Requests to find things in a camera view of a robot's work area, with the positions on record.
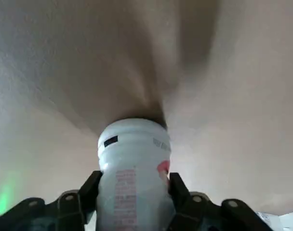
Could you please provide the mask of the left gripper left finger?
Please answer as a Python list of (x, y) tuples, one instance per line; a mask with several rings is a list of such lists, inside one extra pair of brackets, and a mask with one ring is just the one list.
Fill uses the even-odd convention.
[(24, 199), (0, 216), (0, 231), (84, 231), (96, 214), (101, 177), (101, 171), (93, 171), (80, 189), (49, 204), (38, 197)]

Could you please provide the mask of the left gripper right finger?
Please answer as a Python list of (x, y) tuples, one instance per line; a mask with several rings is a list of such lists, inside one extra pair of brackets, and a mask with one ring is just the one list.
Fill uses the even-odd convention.
[(169, 231), (270, 231), (242, 200), (225, 199), (221, 205), (190, 192), (178, 173), (170, 173), (169, 194), (175, 208)]

